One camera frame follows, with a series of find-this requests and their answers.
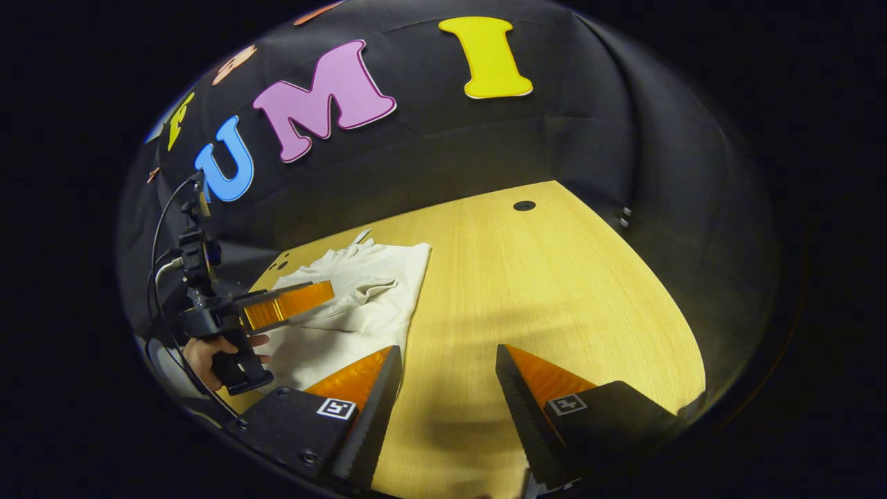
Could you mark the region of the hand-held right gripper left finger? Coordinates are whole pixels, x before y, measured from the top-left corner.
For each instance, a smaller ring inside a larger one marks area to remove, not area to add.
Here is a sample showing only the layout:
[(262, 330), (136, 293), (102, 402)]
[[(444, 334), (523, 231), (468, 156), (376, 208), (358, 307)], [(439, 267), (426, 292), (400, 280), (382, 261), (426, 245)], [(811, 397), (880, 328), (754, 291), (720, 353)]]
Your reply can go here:
[(279, 387), (229, 424), (272, 466), (330, 489), (370, 489), (403, 373), (390, 345), (308, 389)]

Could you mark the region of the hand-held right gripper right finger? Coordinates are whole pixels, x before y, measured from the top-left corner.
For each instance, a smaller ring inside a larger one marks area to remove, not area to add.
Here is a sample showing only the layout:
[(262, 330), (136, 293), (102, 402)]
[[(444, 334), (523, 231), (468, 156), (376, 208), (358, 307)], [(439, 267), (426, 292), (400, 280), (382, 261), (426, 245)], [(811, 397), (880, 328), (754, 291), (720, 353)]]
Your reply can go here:
[(496, 375), (530, 474), (546, 489), (608, 483), (690, 424), (624, 381), (596, 385), (510, 344), (498, 345)]

